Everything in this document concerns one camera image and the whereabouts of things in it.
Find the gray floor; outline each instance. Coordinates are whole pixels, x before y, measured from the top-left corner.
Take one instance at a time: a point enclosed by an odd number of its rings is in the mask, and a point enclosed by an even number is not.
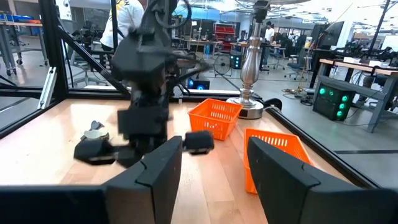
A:
[[[40,66],[42,61],[41,52],[26,52],[23,53],[23,57],[25,58],[23,67],[18,68],[19,74],[16,77],[10,77],[10,80],[21,86],[42,86],[48,68]],[[76,75],[81,71],[82,69],[72,66],[74,80],[84,77],[84,73]],[[283,89],[296,89],[299,86],[309,86],[309,83],[305,80],[300,82],[293,80],[293,77],[284,78],[284,75],[290,72],[292,71],[288,68],[286,70],[282,68],[277,70],[271,69],[270,74],[261,72],[259,81],[254,84],[253,90],[264,99],[280,98],[284,106],[282,110],[283,114],[332,151],[387,150],[396,152],[398,150],[398,141],[396,140],[398,139],[398,121],[383,121],[376,128],[375,133],[372,134],[366,131],[366,126],[358,126],[369,123],[371,116],[371,112],[369,111],[359,110],[343,124],[330,121],[322,115],[313,112],[311,106],[305,106],[299,100],[287,98],[292,97],[291,95],[284,96]],[[230,85],[222,77],[215,78],[213,72],[205,72],[203,74],[210,79],[211,89],[235,90],[235,87]],[[0,75],[6,77],[3,67],[0,70]],[[88,73],[89,77],[95,78],[94,75],[102,79],[97,73]],[[232,76],[229,79],[235,85],[241,87],[242,81],[239,76],[240,70],[233,70]],[[345,71],[338,70],[334,76],[338,79],[344,79]],[[83,88],[84,86],[85,83],[80,83],[77,87]],[[380,87],[373,85],[372,88],[379,89]],[[21,99],[2,97],[0,98],[0,108],[18,100]],[[0,112],[0,121],[2,121],[0,128],[9,121],[21,119],[28,111],[34,111],[36,106],[36,100],[29,99],[12,109],[9,108],[6,111]],[[398,154],[344,154],[340,155],[340,157],[349,162],[357,170],[375,180],[378,184],[385,187],[398,187],[398,174],[396,172],[398,170]]]

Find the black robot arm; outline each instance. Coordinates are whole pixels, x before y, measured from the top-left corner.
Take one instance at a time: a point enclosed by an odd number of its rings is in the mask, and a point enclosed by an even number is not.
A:
[[[184,26],[192,15],[188,1],[184,0],[184,3],[188,16],[178,26]],[[103,140],[82,141],[75,148],[75,159],[92,165],[118,161],[122,166],[130,167],[167,141],[169,95],[182,80],[210,68],[191,55],[172,51],[168,30],[178,26],[164,21],[168,21],[165,18],[171,17],[176,6],[176,0],[150,1],[140,27],[129,30],[111,61],[115,78],[128,81],[131,86],[130,107],[118,111],[118,131],[129,144],[112,146]],[[184,75],[169,72],[169,67],[176,69],[178,59],[199,66]],[[192,154],[206,154],[214,148],[209,132],[188,133],[184,145]]]

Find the white shirt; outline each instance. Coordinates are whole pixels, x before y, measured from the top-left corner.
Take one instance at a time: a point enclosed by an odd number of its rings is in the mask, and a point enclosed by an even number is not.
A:
[[[129,27],[139,27],[141,24],[144,8],[138,0],[116,0],[116,12],[119,30],[126,37]],[[122,40],[123,37],[118,34],[119,43]],[[113,48],[112,11],[109,13],[109,19],[100,41],[102,44]]]
[[[264,37],[266,40],[271,41],[271,37],[275,34],[275,30],[273,28],[266,30],[266,36]]]

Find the chair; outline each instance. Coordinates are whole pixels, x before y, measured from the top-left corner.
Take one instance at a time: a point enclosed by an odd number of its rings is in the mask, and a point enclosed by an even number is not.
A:
[[[294,77],[294,80],[297,80],[297,77],[299,75],[301,75],[302,73],[304,73],[306,75],[305,81],[307,81],[308,80],[309,70],[311,70],[312,57],[307,57],[304,49],[302,49],[300,51],[299,55],[291,55],[290,57],[296,58],[297,59],[297,63],[288,63],[287,64],[287,66],[289,66],[294,72],[285,75],[285,78],[287,76],[289,76],[289,78],[291,78],[292,75],[296,75]]]
[[[77,55],[77,53],[75,51],[73,51],[73,53],[72,53],[70,64],[83,70],[81,72],[74,74],[73,78],[77,77],[78,75],[80,75],[82,73],[85,74],[84,77],[77,78],[76,80],[73,81],[74,86],[77,86],[77,84],[82,83],[82,82],[86,83],[86,85],[88,85],[89,82],[95,82],[97,85],[99,85],[100,83],[105,84],[106,86],[108,85],[107,81],[100,80],[98,78],[91,78],[88,76],[87,71],[90,69],[90,65],[83,58],[81,58],[79,55]]]
[[[279,61],[285,59],[285,48],[279,48],[276,49],[274,53],[270,53],[269,56],[273,57],[274,59],[276,59],[276,63],[272,63],[269,64],[268,67],[270,66],[274,66],[274,69],[278,69],[279,66],[281,66],[283,68],[283,70],[285,70],[285,66],[280,64]]]

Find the orange basket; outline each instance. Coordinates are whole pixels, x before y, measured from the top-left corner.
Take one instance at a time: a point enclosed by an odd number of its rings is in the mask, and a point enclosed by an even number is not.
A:
[[[243,148],[243,166],[246,173],[246,191],[256,194],[257,190],[250,172],[249,159],[248,159],[248,143],[250,137],[257,137],[268,144],[271,144],[278,149],[290,154],[291,156],[300,159],[312,166],[307,152],[299,137],[293,134],[273,133],[270,131],[260,131],[256,129],[246,128],[244,130],[244,148]]]
[[[192,131],[208,130],[218,140],[225,140],[238,120],[243,105],[206,99],[189,111]]]

